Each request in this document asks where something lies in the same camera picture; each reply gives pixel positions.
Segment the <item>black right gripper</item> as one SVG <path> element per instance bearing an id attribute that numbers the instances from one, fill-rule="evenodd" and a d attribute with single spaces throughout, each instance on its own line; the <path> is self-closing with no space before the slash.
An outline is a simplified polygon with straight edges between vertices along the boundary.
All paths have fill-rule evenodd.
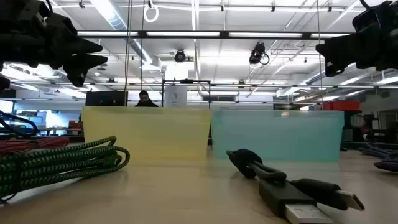
<path id="1" fill-rule="evenodd" d="M 352 21 L 356 33 L 325 39 L 315 47 L 326 59 L 326 77 L 356 66 L 379 71 L 397 68 L 397 1 L 373 6 L 365 0 L 360 3 L 364 11 Z"/>

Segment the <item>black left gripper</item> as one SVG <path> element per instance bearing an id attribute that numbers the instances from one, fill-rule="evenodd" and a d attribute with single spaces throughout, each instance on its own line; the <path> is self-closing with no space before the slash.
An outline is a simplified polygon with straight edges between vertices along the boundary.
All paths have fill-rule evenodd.
<path id="1" fill-rule="evenodd" d="M 72 85 L 82 87 L 88 70 L 108 61 L 89 54 L 102 49 L 77 36 L 71 20 L 54 13 L 50 1 L 1 1 L 1 63 L 63 67 Z"/>

